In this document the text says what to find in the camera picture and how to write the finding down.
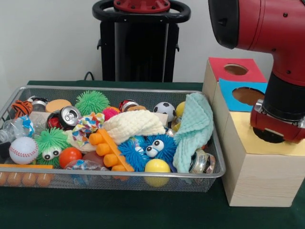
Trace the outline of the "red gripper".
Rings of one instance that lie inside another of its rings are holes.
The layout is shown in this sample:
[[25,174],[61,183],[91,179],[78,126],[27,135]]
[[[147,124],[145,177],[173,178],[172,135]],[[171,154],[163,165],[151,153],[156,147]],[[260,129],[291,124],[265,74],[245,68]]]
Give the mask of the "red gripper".
[[305,138],[305,128],[298,123],[284,122],[258,111],[251,111],[250,125],[260,139],[270,143],[289,141],[298,144]]

